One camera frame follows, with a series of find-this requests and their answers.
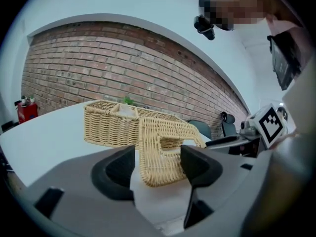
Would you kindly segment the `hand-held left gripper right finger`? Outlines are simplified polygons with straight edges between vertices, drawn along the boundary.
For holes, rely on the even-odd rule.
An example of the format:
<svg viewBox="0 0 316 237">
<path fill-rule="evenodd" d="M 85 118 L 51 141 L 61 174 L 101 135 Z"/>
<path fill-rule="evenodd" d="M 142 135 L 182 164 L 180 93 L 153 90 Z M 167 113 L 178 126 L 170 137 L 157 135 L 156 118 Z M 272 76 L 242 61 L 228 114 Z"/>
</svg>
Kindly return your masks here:
<svg viewBox="0 0 316 237">
<path fill-rule="evenodd" d="M 183 145 L 181 166 L 192 187 L 183 235 L 255 234 L 262 154 L 247 158 Z"/>
</svg>

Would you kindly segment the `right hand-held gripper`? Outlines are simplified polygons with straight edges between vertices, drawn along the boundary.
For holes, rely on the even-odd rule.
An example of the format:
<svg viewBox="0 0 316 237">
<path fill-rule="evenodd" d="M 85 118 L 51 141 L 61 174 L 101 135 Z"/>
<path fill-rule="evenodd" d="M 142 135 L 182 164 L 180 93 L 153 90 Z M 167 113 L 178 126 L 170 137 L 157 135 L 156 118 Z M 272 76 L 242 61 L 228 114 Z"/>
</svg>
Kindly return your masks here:
<svg viewBox="0 0 316 237">
<path fill-rule="evenodd" d="M 241 122 L 240 134 L 248 140 L 260 136 L 266 149 L 269 149 L 278 138 L 282 136 L 286 126 L 281 121 L 276 109 L 268 104 L 259 109 L 255 114 Z M 226 136 L 205 143 L 206 147 L 230 147 L 229 154 L 256 158 L 258 145 L 255 143 L 242 144 L 243 137 L 239 135 Z"/>
</svg>

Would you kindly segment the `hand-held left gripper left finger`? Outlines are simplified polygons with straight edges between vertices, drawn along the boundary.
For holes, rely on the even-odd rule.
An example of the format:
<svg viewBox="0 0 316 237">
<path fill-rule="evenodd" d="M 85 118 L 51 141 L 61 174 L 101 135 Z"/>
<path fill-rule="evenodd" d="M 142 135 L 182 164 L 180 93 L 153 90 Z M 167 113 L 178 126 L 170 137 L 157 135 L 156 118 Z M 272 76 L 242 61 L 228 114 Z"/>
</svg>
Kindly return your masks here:
<svg viewBox="0 0 316 237">
<path fill-rule="evenodd" d="M 83 237 L 158 237 L 136 209 L 130 189 L 134 146 L 66 160 L 26 189 L 26 197 L 53 223 Z"/>
</svg>

